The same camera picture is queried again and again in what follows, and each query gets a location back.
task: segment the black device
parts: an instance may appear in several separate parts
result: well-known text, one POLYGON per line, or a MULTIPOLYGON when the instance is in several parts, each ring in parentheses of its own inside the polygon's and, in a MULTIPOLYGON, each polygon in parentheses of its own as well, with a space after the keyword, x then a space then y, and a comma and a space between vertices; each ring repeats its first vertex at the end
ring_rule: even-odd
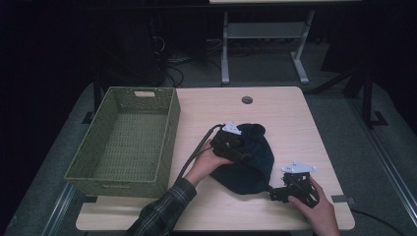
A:
POLYGON ((288 203, 288 197, 294 196, 310 208, 319 203, 319 195, 310 181, 310 173, 284 173, 282 178, 285 187, 273 188, 269 186, 269 197, 272 201, 288 203))
POLYGON ((249 154, 241 153, 237 150, 237 148, 245 145, 245 141, 241 139, 239 135, 232 134, 221 129, 217 131, 210 144, 212 152, 214 152, 215 155, 229 159, 236 163, 252 157, 249 154))

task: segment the gray carpet floor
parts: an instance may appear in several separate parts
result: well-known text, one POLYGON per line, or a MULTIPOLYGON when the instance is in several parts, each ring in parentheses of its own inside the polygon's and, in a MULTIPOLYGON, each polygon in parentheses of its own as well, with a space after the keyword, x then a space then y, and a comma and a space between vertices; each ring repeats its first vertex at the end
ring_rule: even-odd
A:
MULTIPOLYGON (((258 41, 251 45, 248 55, 231 53, 229 58, 230 85, 228 87, 295 86, 302 90, 313 89, 336 73, 320 70, 328 46, 325 43, 308 43, 302 62, 310 83, 301 85, 291 62, 289 52, 297 41, 258 41)), ((221 74, 219 53, 208 56, 209 61, 189 61, 175 68, 184 74, 183 88, 220 87, 221 74)), ((180 74, 168 69, 179 82, 180 74)), ((378 137, 404 182, 417 196, 417 138, 410 131, 393 107, 383 89, 374 86, 373 110, 382 112, 388 126, 375 127, 369 131, 358 118, 356 107, 360 106, 361 94, 354 99, 344 98, 342 90, 346 82, 315 95, 306 95, 318 130, 328 151, 330 161, 344 194, 352 209, 380 218, 405 235, 417 235, 416 224, 409 216, 396 189, 384 169, 378 151, 369 138, 369 132, 378 137)), ((166 80, 163 87, 172 87, 166 80)), ((16 211, 6 235, 46 235, 44 228, 54 211, 55 202, 66 186, 63 176, 81 143, 89 125, 82 124, 86 114, 93 110, 92 86, 86 88, 55 144, 30 186, 24 200, 16 211)), ((123 232, 83 232, 76 228, 84 194, 75 191, 70 203, 64 207, 61 220, 56 221, 53 235, 122 235, 123 232)), ((394 230, 370 216, 353 213, 355 228, 342 235, 399 235, 394 230)), ((312 235, 312 232, 291 232, 294 236, 312 235)), ((277 235, 264 233, 216 233, 215 235, 277 235)))

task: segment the green wicker basket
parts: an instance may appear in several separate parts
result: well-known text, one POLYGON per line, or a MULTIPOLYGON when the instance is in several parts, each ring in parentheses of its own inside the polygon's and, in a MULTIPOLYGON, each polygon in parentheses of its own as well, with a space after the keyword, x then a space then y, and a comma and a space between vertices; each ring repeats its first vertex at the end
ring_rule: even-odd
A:
POLYGON ((110 88, 65 179, 88 195, 161 197, 180 111, 175 88, 110 88))

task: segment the plaid sleeve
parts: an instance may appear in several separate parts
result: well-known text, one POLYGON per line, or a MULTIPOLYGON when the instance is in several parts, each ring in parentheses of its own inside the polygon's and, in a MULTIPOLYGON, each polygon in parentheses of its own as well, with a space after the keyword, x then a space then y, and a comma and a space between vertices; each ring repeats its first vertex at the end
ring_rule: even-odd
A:
POLYGON ((142 209, 135 235, 169 235, 196 194, 196 189, 186 179, 177 181, 162 198, 142 209))

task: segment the black cable on floor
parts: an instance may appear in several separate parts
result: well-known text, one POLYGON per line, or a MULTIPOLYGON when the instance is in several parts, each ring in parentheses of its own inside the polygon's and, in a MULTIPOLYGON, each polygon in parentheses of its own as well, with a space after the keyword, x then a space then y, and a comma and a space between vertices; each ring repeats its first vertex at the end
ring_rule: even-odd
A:
POLYGON ((363 215, 366 215, 366 216, 368 216, 368 217, 371 217, 371 218, 375 219, 376 221, 378 221, 378 222, 380 222, 380 223, 384 224, 385 226, 387 226, 387 227, 391 228, 393 231, 395 231, 395 232, 396 232, 396 233, 398 233, 399 235, 401 235, 401 236, 406 236, 406 235, 405 235, 404 233, 402 233, 399 229, 395 228, 392 224, 390 224, 390 223, 388 223, 388 222, 386 222, 386 221, 384 221, 384 220, 382 220, 382 219, 380 219, 380 218, 378 218, 378 217, 376 217, 376 216, 373 216, 373 215, 371 215, 371 214, 369 214, 369 213, 367 213, 367 212, 364 212, 364 211, 361 211, 361 210, 358 210, 358 209, 351 209, 351 211, 352 211, 352 212, 354 212, 354 213, 359 213, 359 214, 363 214, 363 215))

